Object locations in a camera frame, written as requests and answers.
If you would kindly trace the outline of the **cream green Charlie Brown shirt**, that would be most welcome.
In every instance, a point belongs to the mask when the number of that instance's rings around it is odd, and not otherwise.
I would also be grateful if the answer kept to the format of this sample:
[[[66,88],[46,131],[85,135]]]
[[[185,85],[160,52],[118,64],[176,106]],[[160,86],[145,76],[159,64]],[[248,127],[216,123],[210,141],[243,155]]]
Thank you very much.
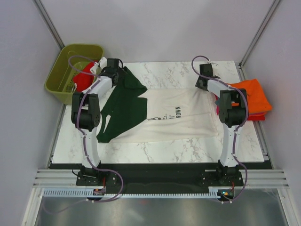
[[[147,89],[127,68],[101,110],[99,143],[148,143],[219,135],[198,88]]]

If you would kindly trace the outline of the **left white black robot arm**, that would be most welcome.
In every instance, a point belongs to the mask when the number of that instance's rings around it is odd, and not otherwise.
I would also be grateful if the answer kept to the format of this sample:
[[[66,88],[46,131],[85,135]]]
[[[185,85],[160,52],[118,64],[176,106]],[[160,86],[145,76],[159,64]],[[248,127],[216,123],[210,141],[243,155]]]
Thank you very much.
[[[83,58],[93,65],[89,72],[82,71],[71,64],[73,58]],[[119,70],[123,62],[117,58],[101,58],[99,61],[85,56],[72,56],[68,59],[69,66],[75,71],[93,77],[92,84],[82,92],[74,92],[71,102],[71,121],[82,138],[83,159],[77,173],[77,186],[104,186],[105,169],[101,169],[101,160],[97,150],[96,132],[101,123],[99,98],[117,84]]]

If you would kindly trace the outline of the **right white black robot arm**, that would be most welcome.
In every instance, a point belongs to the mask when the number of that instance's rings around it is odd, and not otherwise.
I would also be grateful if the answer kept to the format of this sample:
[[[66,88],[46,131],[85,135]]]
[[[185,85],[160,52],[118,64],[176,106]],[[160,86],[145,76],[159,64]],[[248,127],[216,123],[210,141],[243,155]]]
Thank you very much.
[[[245,89],[235,88],[213,74],[211,63],[199,65],[196,87],[217,96],[219,120],[223,125],[222,153],[215,173],[211,173],[216,183],[227,186],[242,186],[239,161],[236,157],[239,137],[248,118],[247,93]]]

